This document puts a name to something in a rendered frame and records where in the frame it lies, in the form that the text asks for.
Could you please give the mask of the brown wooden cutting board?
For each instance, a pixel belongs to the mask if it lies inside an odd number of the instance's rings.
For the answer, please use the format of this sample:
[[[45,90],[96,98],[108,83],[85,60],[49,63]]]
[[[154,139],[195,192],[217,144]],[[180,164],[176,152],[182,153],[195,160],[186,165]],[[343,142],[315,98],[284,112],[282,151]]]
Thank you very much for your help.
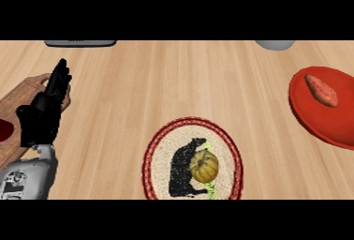
[[[17,116],[17,108],[21,105],[31,104],[36,94],[46,89],[51,75],[52,74],[43,74],[37,77],[27,78],[0,99],[0,119],[14,124],[14,133],[11,137],[0,142],[0,170],[5,169],[9,163],[21,159],[31,148],[21,146],[21,124]],[[62,110],[68,104],[70,99],[65,97]]]

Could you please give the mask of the yellow pumpkin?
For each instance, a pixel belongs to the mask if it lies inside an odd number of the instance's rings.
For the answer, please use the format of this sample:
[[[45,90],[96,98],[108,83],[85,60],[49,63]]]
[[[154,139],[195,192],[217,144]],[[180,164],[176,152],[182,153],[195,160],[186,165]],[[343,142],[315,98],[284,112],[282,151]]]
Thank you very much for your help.
[[[219,174],[219,159],[207,149],[195,153],[191,159],[189,170],[194,179],[200,183],[207,184],[216,179]]]

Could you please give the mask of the dark red round object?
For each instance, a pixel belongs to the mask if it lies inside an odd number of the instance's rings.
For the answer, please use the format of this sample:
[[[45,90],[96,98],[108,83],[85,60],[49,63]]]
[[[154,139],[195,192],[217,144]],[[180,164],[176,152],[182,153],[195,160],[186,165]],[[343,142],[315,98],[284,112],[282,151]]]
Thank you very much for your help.
[[[14,124],[0,119],[0,142],[5,141],[11,136],[12,136],[12,133],[14,133]]]

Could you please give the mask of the pale grey round object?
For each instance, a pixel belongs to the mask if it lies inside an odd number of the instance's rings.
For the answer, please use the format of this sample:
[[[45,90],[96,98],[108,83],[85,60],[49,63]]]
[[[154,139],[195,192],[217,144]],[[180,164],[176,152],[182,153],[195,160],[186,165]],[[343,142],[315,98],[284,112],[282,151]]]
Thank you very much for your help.
[[[256,43],[267,50],[285,51],[293,47],[295,41],[294,40],[259,40]]]

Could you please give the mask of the reddish sweet potato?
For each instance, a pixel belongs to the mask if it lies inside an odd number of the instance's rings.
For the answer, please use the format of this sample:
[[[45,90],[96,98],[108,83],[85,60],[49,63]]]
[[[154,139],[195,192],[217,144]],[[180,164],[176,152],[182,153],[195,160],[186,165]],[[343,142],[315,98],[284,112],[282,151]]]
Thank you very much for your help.
[[[337,108],[340,104],[337,91],[316,76],[306,75],[304,80],[316,101],[326,107]]]

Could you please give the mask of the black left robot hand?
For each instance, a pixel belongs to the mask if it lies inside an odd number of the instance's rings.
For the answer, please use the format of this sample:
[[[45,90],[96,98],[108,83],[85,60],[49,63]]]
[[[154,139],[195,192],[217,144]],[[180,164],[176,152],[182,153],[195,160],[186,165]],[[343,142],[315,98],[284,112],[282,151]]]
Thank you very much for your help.
[[[17,108],[21,124],[21,146],[52,144],[57,139],[62,103],[67,97],[73,75],[67,60],[61,59],[51,75],[46,89],[39,92],[30,105]]]

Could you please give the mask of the oval placemat with bear print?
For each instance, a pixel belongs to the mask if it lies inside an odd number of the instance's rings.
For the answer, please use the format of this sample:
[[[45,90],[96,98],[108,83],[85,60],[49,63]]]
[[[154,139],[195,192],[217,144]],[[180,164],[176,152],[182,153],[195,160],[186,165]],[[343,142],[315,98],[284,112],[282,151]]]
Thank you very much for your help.
[[[195,151],[207,149],[219,159],[219,174],[208,184],[189,183],[207,194],[173,197],[169,194],[172,161],[177,150],[194,139],[207,141]],[[239,200],[244,188],[244,166],[239,151],[228,131],[210,120],[183,117],[167,123],[155,133],[144,156],[144,192],[149,200]]]

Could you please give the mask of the red placemat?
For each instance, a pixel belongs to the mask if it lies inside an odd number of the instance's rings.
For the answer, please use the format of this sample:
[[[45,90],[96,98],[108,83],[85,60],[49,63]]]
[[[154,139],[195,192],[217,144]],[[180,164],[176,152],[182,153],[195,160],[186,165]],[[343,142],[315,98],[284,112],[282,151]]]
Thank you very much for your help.
[[[315,99],[304,76],[316,76],[337,91],[340,104],[325,106]],[[331,67],[307,67],[290,82],[290,105],[307,131],[326,143],[354,150],[354,76]]]

